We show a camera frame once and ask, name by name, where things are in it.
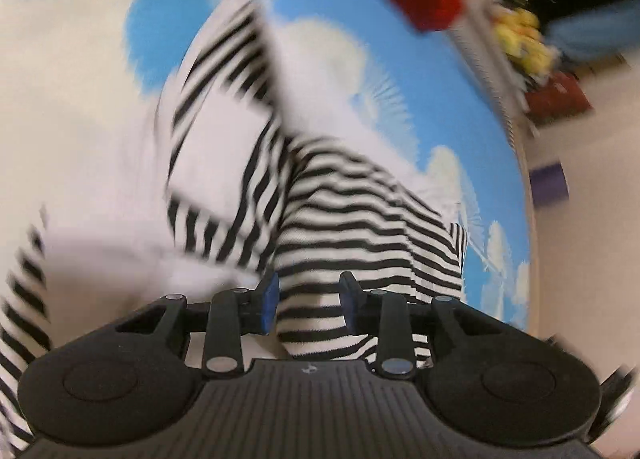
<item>striped sleeve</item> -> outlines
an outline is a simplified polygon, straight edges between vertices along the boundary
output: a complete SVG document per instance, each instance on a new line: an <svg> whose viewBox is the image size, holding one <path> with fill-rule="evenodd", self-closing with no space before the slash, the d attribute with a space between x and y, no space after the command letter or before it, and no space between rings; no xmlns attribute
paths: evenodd
<svg viewBox="0 0 640 459"><path fill-rule="evenodd" d="M6 447L14 455L33 440L18 406L18 381L34 359L51 349L43 228L39 221L28 230L0 299L0 422Z"/></svg>
<svg viewBox="0 0 640 459"><path fill-rule="evenodd" d="M176 247L207 262L263 272L271 261L286 199L288 142L272 116L244 169L232 223L172 192L167 215Z"/></svg>
<svg viewBox="0 0 640 459"><path fill-rule="evenodd" d="M280 276L276 331L293 357L375 359L376 339L351 336L338 279L351 271L363 289L430 302L462 294L465 231L402 187L384 169L334 140L299 142L274 267ZM418 363L430 352L414 335Z"/></svg>
<svg viewBox="0 0 640 459"><path fill-rule="evenodd" d="M273 71L268 63L257 5L239 7L198 52L186 73L172 118L171 176L194 119L210 92L229 94L241 102L259 103L273 112Z"/></svg>

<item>black device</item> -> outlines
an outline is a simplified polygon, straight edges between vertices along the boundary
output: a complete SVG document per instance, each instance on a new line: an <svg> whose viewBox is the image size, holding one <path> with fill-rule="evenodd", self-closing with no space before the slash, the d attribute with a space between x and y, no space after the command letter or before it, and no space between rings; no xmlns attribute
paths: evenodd
<svg viewBox="0 0 640 459"><path fill-rule="evenodd" d="M254 360L245 371L241 335L267 334L275 317L273 272L210 303L167 295L27 368L18 400L35 440L20 457L599 457L587 442L632 373L603 389L558 345L450 297L411 303L363 291L351 273L339 291L351 333L378 337L372 367ZM192 332L206 332L200 369L184 364ZM417 367L414 333L428 336L433 366Z"/></svg>

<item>silver screw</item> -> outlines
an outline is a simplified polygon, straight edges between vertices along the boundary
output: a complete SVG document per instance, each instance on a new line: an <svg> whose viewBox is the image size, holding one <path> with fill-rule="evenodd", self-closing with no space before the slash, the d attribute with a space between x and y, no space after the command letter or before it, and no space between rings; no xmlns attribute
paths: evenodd
<svg viewBox="0 0 640 459"><path fill-rule="evenodd" d="M402 358L389 358L382 362L382 370L387 374L401 376L410 373L414 369L414 364Z"/></svg>
<svg viewBox="0 0 640 459"><path fill-rule="evenodd" d="M213 373L230 373L238 368L238 362L230 356L216 356L207 360L207 368Z"/></svg>

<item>red cushion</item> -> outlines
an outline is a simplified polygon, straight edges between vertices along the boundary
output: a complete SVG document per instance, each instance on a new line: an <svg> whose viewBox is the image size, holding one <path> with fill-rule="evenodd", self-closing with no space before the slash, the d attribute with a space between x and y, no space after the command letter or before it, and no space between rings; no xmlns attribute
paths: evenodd
<svg viewBox="0 0 640 459"><path fill-rule="evenodd" d="M527 92L529 117L534 122L546 122L575 116L591 110L591 103L570 74L556 72L546 86Z"/></svg>

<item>purple object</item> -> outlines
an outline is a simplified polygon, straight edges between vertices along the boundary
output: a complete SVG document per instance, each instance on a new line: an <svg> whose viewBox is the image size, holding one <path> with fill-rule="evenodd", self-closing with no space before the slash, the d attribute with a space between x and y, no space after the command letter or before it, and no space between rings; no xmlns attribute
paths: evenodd
<svg viewBox="0 0 640 459"><path fill-rule="evenodd" d="M569 197L569 188L560 162L529 172L533 206L543 206Z"/></svg>

